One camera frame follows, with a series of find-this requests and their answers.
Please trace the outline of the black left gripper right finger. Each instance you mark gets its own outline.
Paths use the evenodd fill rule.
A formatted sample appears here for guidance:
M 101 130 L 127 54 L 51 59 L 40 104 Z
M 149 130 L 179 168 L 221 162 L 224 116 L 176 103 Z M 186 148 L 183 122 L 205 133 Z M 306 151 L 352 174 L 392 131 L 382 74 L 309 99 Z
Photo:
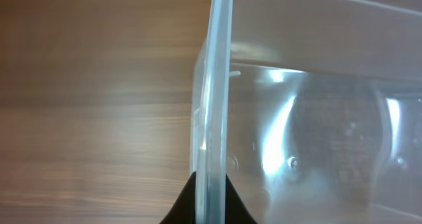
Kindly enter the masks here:
M 257 224 L 226 176 L 225 224 Z

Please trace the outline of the clear plastic container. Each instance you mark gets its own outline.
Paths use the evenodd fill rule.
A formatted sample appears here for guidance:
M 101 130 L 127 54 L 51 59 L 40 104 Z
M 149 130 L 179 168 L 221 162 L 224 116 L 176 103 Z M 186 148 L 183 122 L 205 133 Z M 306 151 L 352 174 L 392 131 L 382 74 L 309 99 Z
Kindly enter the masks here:
M 421 222 L 421 0 L 212 0 L 195 221 Z

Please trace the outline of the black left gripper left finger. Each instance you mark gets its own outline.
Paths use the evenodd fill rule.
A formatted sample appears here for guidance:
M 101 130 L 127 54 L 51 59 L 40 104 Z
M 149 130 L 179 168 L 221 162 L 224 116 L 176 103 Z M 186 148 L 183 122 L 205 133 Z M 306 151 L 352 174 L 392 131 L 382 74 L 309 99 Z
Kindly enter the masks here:
M 196 172 L 193 172 L 160 224 L 195 224 L 195 192 Z

